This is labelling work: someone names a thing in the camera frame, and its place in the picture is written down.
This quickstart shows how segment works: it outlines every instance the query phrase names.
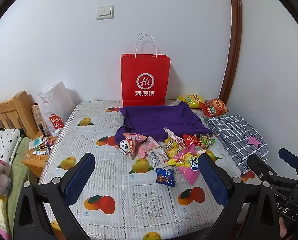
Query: green bedding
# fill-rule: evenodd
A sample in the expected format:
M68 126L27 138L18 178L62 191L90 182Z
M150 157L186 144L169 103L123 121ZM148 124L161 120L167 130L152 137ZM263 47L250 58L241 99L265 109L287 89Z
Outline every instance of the green bedding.
M30 181L33 185L37 184L36 176L27 168L27 166L21 163L23 155L25 155L26 151L29 149L30 141L31 139L27 137L24 137L21 140L9 174L9 178L12 181L12 187L7 197L7 218L12 239L15 210L23 183L25 181Z

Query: purple cloth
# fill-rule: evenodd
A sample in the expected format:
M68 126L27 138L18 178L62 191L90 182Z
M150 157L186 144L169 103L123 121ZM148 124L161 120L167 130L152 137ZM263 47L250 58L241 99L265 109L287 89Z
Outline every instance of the purple cloth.
M126 106L120 112L124 116L124 125L116 132L116 143L125 139L123 133L138 133L164 141L168 138L164 127L181 138L183 134L213 135L185 102L180 102L178 106Z

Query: white plastic bag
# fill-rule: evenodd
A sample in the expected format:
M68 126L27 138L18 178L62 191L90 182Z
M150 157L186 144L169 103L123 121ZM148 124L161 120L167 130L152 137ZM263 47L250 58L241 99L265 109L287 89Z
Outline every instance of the white plastic bag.
M56 136L56 129L64 127L76 107L62 81L38 93L37 102L52 136Z

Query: shopping bag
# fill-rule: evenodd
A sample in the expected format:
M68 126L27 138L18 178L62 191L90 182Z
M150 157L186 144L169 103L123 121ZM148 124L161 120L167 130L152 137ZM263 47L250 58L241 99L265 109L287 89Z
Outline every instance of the shopping bag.
M51 134L62 129L76 107L63 82L58 82L37 94L37 102Z
M153 48L154 45L156 47L156 54L137 54L139 43L146 36L151 37ZM169 69L170 58L166 55L157 55L154 38L148 34L142 36L139 42L136 41L135 54L123 54L121 57L123 106L164 105Z

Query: wooden bed frame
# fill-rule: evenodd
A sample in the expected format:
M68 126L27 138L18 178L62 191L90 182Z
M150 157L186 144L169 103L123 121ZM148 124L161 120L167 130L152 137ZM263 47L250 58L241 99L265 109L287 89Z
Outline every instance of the wooden bed frame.
M17 93L12 99L0 103L0 128L23 129L33 139L38 127L33 118L31 100L26 91Z

